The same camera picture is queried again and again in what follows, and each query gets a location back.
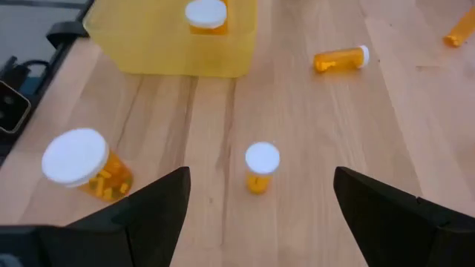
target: wooden tabletop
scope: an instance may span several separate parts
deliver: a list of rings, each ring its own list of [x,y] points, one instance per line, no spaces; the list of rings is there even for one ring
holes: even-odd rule
[[[65,225],[107,204],[48,182],[42,152],[97,129],[133,190],[181,165],[191,198],[173,266],[365,266],[333,193],[347,166],[475,216],[475,36],[442,37],[468,0],[259,0],[249,74],[121,73],[79,40],[0,170],[0,223]],[[315,74],[313,55],[366,45],[352,73]],[[245,188],[244,151],[273,142],[266,194]]]

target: wood grain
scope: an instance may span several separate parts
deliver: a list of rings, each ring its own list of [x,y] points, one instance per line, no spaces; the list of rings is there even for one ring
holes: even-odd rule
[[[0,170],[0,223],[64,225],[106,206],[42,177],[49,141],[96,128],[135,174],[132,191],[191,168],[172,266],[366,266],[333,193],[344,165],[475,216],[475,38],[442,37],[469,0],[259,1],[239,79],[133,76],[79,40]],[[315,74],[315,53],[371,52]],[[245,150],[274,143],[268,192],[245,188]]]

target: tipped-over pill bottle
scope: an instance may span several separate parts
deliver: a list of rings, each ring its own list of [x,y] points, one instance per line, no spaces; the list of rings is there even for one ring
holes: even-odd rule
[[[459,47],[475,30],[475,7],[472,7],[452,31],[444,37],[445,44]]]
[[[318,72],[327,70],[351,70],[364,67],[370,61],[370,51],[366,45],[316,54],[313,67]]]
[[[185,9],[193,34],[223,35],[228,32],[227,0],[194,0]]]
[[[124,197],[133,182],[131,172],[109,149],[104,137],[89,128],[55,138],[43,154],[42,170],[50,181],[105,201]]]
[[[272,173],[277,170],[281,156],[279,150],[268,142],[252,144],[246,151],[246,184],[253,194],[262,194],[269,187]]]

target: yellow plastic bin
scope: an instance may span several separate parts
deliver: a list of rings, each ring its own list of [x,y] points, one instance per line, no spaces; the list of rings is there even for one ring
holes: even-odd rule
[[[191,0],[96,0],[84,20],[91,38],[127,73],[238,77],[255,44],[257,0],[227,0],[227,33],[196,34]]]

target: white bottle cap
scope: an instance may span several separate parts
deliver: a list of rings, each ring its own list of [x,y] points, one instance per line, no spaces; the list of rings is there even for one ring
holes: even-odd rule
[[[246,164],[256,174],[271,174],[279,166],[279,150],[268,142],[252,144],[246,151]]]
[[[109,147],[93,129],[68,131],[55,138],[42,159],[43,174],[51,181],[72,188],[83,185],[104,168]]]
[[[226,5],[220,0],[195,0],[186,5],[185,15],[191,26],[215,29],[226,21]]]
[[[368,62],[370,61],[370,50],[366,45],[360,45],[359,47],[363,50],[363,64],[359,66],[359,68],[361,68],[368,65]]]

